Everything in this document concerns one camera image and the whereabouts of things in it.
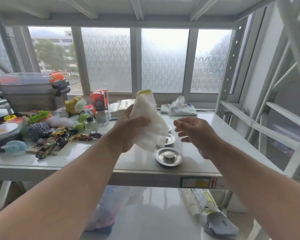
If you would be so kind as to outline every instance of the red arrow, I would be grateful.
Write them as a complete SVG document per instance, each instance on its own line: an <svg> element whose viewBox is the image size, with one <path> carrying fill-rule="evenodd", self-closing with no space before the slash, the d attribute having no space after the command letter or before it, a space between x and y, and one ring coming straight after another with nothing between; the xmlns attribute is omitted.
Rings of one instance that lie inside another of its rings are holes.
<svg viewBox="0 0 300 240"><path fill-rule="evenodd" d="M216 181L214 181L214 179L211 180L210 182L210 188L214 188Z"/></svg>

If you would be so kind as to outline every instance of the tree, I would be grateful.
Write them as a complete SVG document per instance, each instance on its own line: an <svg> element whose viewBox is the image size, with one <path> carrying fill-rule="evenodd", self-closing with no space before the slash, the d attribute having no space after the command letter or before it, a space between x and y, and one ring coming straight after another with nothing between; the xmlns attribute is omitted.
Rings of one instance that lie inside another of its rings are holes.
<svg viewBox="0 0 300 240"><path fill-rule="evenodd" d="M69 46L69 54L72 57L73 63L77 64L77 56L76 56L76 50L75 50L75 45L72 43Z"/></svg>
<svg viewBox="0 0 300 240"><path fill-rule="evenodd" d="M64 71L67 67L66 50L61 45L55 45L51 40L42 39L34 45L37 59L49 65L52 70Z"/></svg>

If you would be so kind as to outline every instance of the label sticker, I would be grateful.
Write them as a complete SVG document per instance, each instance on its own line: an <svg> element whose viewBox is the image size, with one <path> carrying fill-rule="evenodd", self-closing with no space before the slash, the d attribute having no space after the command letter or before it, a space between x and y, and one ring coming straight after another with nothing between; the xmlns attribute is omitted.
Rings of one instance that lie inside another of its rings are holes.
<svg viewBox="0 0 300 240"><path fill-rule="evenodd" d="M217 179L214 177L184 178L181 180L182 188L215 189L216 184L217 184Z"/></svg>

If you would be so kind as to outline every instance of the building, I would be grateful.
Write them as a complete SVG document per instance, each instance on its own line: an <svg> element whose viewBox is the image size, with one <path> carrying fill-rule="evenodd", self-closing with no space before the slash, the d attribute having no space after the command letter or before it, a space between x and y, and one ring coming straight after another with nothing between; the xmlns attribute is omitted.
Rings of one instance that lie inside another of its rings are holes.
<svg viewBox="0 0 300 240"><path fill-rule="evenodd" d="M73 37L72 37L72 32L65 30L64 31L64 36L58 36L58 35L47 35L47 36L36 36L36 35L31 35L32 37L32 43L36 44L38 43L39 40L43 39L48 39L51 40L55 45L62 45L67 53L69 53L69 47L70 44L73 43ZM67 60L72 60L72 57L69 55L67 56ZM44 64L43 61L39 61L39 67L41 72L54 72L51 67L49 67L47 64ZM68 67L66 71L64 72L73 72L73 73L78 73L78 66L75 62L70 62L68 64Z"/></svg>

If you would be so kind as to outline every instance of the glass jar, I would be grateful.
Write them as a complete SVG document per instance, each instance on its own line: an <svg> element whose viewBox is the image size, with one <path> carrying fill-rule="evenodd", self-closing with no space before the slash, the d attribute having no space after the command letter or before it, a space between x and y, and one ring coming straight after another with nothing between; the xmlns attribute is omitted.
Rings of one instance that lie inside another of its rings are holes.
<svg viewBox="0 0 300 240"><path fill-rule="evenodd" d="M95 119L91 117L87 117L87 121L84 122L84 128L88 133L92 131L98 131L98 125Z"/></svg>
<svg viewBox="0 0 300 240"><path fill-rule="evenodd" d="M96 122L99 126L104 126L109 123L109 112L106 107L96 108Z"/></svg>

